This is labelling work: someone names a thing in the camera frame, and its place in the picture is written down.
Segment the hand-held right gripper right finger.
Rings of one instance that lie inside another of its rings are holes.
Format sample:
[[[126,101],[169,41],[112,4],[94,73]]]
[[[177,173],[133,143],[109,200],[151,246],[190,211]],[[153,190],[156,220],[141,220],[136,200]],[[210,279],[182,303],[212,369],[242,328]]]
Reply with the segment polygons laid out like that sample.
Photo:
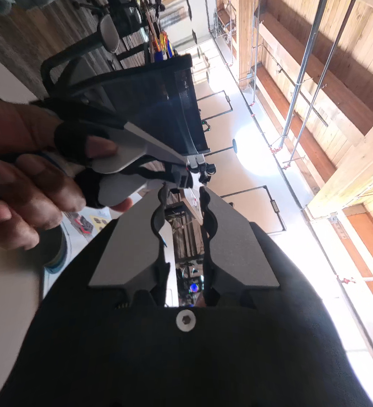
[[[250,222],[208,187],[199,192],[206,306],[222,297],[239,304],[251,291],[279,289]]]

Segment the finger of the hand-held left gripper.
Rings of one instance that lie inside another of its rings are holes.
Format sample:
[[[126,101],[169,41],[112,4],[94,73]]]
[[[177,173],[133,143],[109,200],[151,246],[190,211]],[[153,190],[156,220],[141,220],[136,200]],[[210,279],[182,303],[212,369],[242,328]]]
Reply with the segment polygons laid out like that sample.
[[[98,202],[106,207],[116,206],[147,184],[148,180],[138,174],[103,175],[99,183]]]
[[[101,129],[115,143],[117,152],[108,158],[92,160],[90,167],[97,173],[117,173],[145,155],[152,156],[154,160],[172,164],[184,166],[188,164],[186,157],[130,122],[124,125],[124,129],[114,129],[104,125]]]

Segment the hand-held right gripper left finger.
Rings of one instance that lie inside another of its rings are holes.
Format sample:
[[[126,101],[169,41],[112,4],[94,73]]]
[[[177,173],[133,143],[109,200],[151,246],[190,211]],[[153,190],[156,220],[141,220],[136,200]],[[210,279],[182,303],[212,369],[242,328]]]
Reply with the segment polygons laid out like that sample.
[[[119,217],[89,287],[123,289],[129,301],[145,290],[157,305],[165,305],[170,264],[160,231],[168,192],[166,184],[148,192]]]

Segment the grey toy brick assembly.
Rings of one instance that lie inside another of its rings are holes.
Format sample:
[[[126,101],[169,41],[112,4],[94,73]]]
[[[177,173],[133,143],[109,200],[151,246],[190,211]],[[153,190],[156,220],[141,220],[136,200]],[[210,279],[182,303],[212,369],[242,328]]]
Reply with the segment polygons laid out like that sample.
[[[171,164],[172,189],[191,189],[194,186],[192,173],[186,164]]]

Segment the brown desk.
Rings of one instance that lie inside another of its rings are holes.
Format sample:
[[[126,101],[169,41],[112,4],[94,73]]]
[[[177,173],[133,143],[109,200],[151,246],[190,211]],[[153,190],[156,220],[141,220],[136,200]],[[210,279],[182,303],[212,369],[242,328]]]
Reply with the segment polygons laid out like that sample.
[[[0,99],[20,104],[25,89],[0,64]],[[163,308],[139,290],[133,307],[119,288],[88,286],[117,221],[65,269],[40,303],[24,248],[0,247],[0,406],[163,406],[159,359],[146,334]]]

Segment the person's left hand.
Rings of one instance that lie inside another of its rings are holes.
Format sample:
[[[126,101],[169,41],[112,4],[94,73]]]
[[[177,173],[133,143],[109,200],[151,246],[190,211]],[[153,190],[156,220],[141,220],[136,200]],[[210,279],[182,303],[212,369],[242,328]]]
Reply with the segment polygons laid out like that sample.
[[[35,247],[38,230],[60,225],[64,212],[86,206],[75,183],[49,160],[35,154],[55,150],[63,121],[35,105],[0,99],[0,247]]]

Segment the toy instruction booklet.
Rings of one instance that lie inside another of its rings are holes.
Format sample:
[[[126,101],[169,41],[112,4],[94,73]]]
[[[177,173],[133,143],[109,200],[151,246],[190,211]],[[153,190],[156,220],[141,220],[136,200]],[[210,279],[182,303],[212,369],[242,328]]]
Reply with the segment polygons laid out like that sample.
[[[41,237],[45,271],[50,274],[63,271],[111,220],[109,208],[85,207],[79,212],[65,213],[61,224]]]

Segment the black mesh office chair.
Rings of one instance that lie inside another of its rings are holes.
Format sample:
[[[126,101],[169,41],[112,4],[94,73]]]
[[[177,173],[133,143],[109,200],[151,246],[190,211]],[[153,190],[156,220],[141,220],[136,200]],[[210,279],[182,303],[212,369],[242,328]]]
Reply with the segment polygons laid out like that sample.
[[[104,15],[95,33],[43,61],[40,74],[48,95],[83,103],[90,99],[91,106],[104,106],[108,114],[129,121],[180,155],[208,153],[190,54],[146,60],[143,66],[72,82],[85,54],[101,47],[113,53],[119,42],[111,15]]]

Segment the black floor lamp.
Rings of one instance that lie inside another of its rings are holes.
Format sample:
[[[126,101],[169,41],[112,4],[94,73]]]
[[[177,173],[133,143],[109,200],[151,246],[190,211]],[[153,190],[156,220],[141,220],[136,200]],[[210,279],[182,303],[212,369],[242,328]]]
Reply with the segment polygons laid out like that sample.
[[[215,154],[218,154],[218,153],[221,153],[221,152],[224,152],[224,151],[228,151],[228,150],[233,150],[235,152],[235,154],[237,154],[238,150],[237,150],[237,143],[236,143],[235,139],[232,140],[232,145],[231,146],[220,149],[220,150],[217,150],[217,151],[212,151],[210,153],[207,153],[207,154],[204,155],[204,157],[212,156],[212,155],[215,155]]]

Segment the silver ceiling pipe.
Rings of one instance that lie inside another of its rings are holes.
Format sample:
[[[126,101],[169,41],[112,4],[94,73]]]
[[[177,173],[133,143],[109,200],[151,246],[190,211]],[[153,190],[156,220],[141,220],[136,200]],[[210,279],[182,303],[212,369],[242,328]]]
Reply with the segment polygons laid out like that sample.
[[[307,123],[307,121],[309,119],[309,116],[311,114],[311,111],[313,109],[313,105],[314,105],[314,103],[316,101],[319,90],[321,89],[321,87],[322,87],[322,85],[324,83],[324,78],[325,78],[326,72],[328,71],[329,64],[331,63],[331,60],[332,60],[332,57],[333,57],[333,55],[334,55],[334,53],[336,51],[337,45],[338,45],[338,43],[339,43],[339,41],[340,41],[340,39],[342,37],[342,33],[343,33],[344,29],[345,29],[347,21],[348,21],[348,19],[350,17],[350,14],[351,14],[352,10],[353,10],[354,4],[355,4],[354,0],[350,1],[350,4],[349,4],[347,12],[345,14],[344,20],[343,20],[343,22],[341,24],[341,27],[340,27],[340,29],[338,31],[336,39],[335,39],[335,41],[334,41],[334,43],[332,45],[331,51],[330,51],[330,53],[328,55],[328,58],[326,60],[326,64],[325,64],[325,66],[324,66],[324,68],[323,68],[323,70],[321,72],[321,75],[319,76],[319,82],[317,84],[316,91],[314,92],[314,95],[313,95],[312,100],[311,100],[311,102],[309,104],[308,110],[306,111],[306,115],[305,115],[305,117],[304,117],[304,119],[302,121],[301,129],[300,129],[299,135],[297,137],[296,143],[294,145],[294,148],[293,148],[293,150],[291,152],[290,160],[285,162],[287,165],[283,167],[284,170],[288,169],[291,166],[291,162],[294,160],[294,154],[295,154],[297,146],[299,144],[299,140],[301,139],[302,133],[303,133],[304,129],[306,128],[306,123]]]
[[[288,136],[288,132],[289,132],[289,129],[291,127],[292,120],[293,120],[294,109],[295,109],[295,106],[296,106],[296,103],[297,103],[298,95],[301,92],[302,84],[304,82],[304,77],[305,77],[305,74],[306,74],[306,68],[307,68],[310,56],[312,54],[312,50],[313,50],[313,48],[315,46],[315,43],[316,43],[316,38],[317,38],[317,35],[318,35],[318,32],[319,32],[322,17],[323,17],[325,8],[326,8],[326,3],[327,3],[326,0],[320,0],[318,2],[315,18],[314,18],[313,24],[311,26],[309,38],[308,38],[306,48],[305,48],[305,52],[304,52],[302,62],[301,62],[301,65],[300,65],[300,71],[299,71],[298,77],[296,79],[296,84],[295,84],[293,96],[292,96],[292,99],[291,99],[291,102],[290,102],[290,105],[289,105],[289,109],[288,109],[288,113],[287,113],[287,116],[286,116],[286,121],[285,121],[285,126],[283,128],[283,133],[282,133],[282,135],[281,135],[281,137],[279,139],[280,143],[279,143],[278,147],[275,148],[275,149],[271,149],[271,152],[273,154],[278,153],[282,149],[282,147],[283,147],[283,145],[285,143],[285,139]]]

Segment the black metal frame stand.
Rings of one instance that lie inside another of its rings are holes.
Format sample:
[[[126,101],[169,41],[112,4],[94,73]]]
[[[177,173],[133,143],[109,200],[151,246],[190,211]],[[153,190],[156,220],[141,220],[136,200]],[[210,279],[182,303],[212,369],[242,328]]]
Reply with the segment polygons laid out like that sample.
[[[230,101],[230,97],[228,96],[228,94],[226,94],[226,92],[225,92],[224,89],[223,89],[223,90],[220,90],[220,91],[218,91],[218,92],[214,92],[214,93],[212,93],[212,94],[205,95],[205,96],[203,96],[203,97],[201,97],[201,98],[198,98],[198,99],[197,99],[197,102],[202,101],[202,100],[205,100],[205,99],[209,99],[209,98],[212,98],[212,97],[215,97],[215,96],[218,96],[218,95],[223,95],[223,96],[224,96],[225,101],[227,102],[227,104],[228,104],[228,106],[229,106],[229,109],[228,109],[228,110],[225,110],[225,111],[222,111],[222,112],[220,112],[220,113],[217,113],[217,114],[215,114],[215,115],[209,116],[209,117],[205,118],[205,120],[209,120],[209,119],[212,119],[212,118],[217,118],[217,117],[219,117],[219,116],[222,116],[222,115],[225,115],[225,114],[228,114],[228,113],[233,112],[233,107],[232,107],[232,104],[231,104],[231,101]]]
[[[278,205],[266,185],[222,195],[221,198],[269,236],[287,231]]]

